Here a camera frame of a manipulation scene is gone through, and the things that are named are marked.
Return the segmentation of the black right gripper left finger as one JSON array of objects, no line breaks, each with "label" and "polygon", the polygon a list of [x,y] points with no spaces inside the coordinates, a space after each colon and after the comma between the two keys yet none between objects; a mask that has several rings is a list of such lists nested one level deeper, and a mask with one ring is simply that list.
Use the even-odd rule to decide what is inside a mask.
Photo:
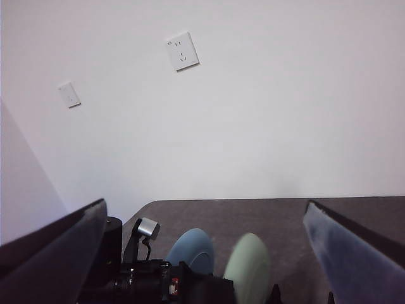
[{"label": "black right gripper left finger", "polygon": [[99,199],[1,246],[1,303],[75,303],[100,247]]}]

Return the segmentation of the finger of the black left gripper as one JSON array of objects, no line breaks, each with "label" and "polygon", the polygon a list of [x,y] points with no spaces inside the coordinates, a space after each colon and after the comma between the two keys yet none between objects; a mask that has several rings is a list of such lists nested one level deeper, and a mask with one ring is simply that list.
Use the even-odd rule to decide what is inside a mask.
[{"label": "finger of the black left gripper", "polygon": [[179,303],[236,303],[233,281],[194,272],[185,262],[179,267]]}]

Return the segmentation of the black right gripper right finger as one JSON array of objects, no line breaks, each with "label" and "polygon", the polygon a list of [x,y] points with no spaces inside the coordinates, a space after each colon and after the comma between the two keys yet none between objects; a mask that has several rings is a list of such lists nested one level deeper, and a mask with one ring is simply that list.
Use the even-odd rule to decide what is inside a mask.
[{"label": "black right gripper right finger", "polygon": [[404,245],[309,200],[309,243],[337,303],[404,303]]}]

